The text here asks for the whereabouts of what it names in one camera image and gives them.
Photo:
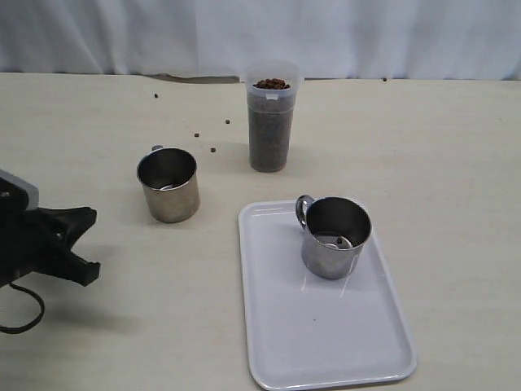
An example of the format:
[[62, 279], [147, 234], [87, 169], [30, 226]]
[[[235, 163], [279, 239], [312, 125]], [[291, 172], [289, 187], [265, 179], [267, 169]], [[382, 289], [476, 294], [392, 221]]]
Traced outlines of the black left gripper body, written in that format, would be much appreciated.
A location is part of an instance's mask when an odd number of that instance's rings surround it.
[[53, 236], [60, 224], [52, 222], [56, 209], [27, 210], [28, 193], [21, 187], [1, 180], [1, 285], [36, 272], [59, 277], [53, 262], [53, 251], [48, 239], [41, 233], [44, 226]]

